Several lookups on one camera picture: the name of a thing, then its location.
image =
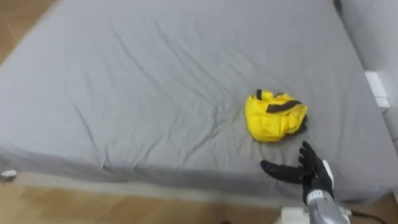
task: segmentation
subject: black robotic glove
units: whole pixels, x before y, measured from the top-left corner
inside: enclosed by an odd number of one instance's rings
[[[308,194],[314,190],[324,190],[334,198],[332,177],[308,142],[303,142],[300,154],[299,167],[278,165],[266,160],[261,161],[260,165],[264,172],[277,180],[302,184],[305,204],[307,204]]]

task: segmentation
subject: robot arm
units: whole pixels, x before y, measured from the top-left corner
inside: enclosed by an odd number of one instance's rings
[[[348,213],[333,199],[333,175],[327,161],[318,158],[311,145],[300,148],[300,167],[261,161],[271,177],[291,184],[302,184],[303,201],[308,206],[310,224],[349,224]]]

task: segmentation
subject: yellow bag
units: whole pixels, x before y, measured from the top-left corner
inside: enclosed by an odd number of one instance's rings
[[[276,142],[286,134],[306,130],[307,106],[286,93],[257,90],[246,100],[246,120],[255,140]]]

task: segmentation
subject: gray bed sheet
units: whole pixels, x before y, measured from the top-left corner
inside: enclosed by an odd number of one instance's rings
[[[309,107],[308,131],[253,141],[246,98]],[[64,0],[0,68],[0,163],[301,200],[262,159],[296,166],[309,140],[341,201],[397,187],[398,159],[329,0]]]

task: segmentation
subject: white wall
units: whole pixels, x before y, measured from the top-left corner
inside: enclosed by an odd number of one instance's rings
[[[365,70],[373,70],[387,91],[384,113],[398,149],[398,0],[341,0],[343,20]]]

